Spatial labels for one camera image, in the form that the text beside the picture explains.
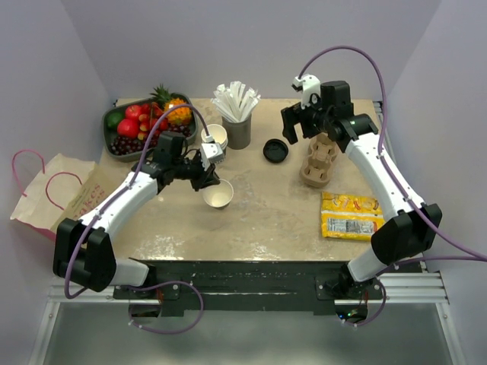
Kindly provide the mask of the black paper coffee cup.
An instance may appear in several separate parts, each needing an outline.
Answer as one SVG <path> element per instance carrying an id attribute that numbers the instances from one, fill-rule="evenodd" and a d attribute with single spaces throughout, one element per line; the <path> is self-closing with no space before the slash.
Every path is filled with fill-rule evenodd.
<path id="1" fill-rule="evenodd" d="M 230 182 L 221 179 L 218 185 L 209 186 L 202 190 L 205 203 L 211 208 L 224 209 L 234 197 L 234 188 Z"/>

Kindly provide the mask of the black plastic cup lid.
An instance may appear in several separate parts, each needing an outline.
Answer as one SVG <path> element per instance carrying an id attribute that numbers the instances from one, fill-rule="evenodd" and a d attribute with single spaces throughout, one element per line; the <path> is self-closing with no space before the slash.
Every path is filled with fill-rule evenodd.
<path id="1" fill-rule="evenodd" d="M 263 155 L 270 163 L 281 163 L 288 156 L 288 146 L 281 139 L 271 138 L 263 146 Z"/>

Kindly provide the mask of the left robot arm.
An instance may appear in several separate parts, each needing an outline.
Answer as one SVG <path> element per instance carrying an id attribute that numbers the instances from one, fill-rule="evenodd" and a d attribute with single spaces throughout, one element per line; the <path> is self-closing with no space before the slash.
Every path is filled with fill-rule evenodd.
<path id="1" fill-rule="evenodd" d="M 141 298 L 152 297 L 158 280 L 135 259 L 117 259 L 113 242 L 129 219 L 174 180 L 188 180 L 194 191 L 216 186 L 215 165 L 224 158 L 221 145 L 210 138 L 191 158 L 183 152 L 186 139 L 164 133 L 148 157 L 136 163 L 121 185 L 96 208 L 77 219 L 66 218 L 56 231 L 53 272 L 65 284 L 101 292 L 109 286 L 130 286 Z"/>

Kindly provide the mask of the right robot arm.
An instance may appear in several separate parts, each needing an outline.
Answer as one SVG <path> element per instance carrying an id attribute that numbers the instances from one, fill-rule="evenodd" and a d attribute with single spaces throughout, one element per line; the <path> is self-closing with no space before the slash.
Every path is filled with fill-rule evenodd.
<path id="1" fill-rule="evenodd" d="M 359 169 L 383 212 L 385 223 L 372 235 L 371 248 L 351 260 L 339 279 L 341 294 L 355 299 L 365 291 L 366 281 L 387 266 L 430 249 L 442 212 L 438 205 L 426 204 L 389 154 L 379 150 L 377 126 L 369 115 L 355 113 L 348 83 L 322 83 L 304 75 L 296 77 L 292 87 L 301 93 L 301 101 L 281 111 L 283 136 L 296 143 L 296 125 L 304 138 L 327 133 Z"/>

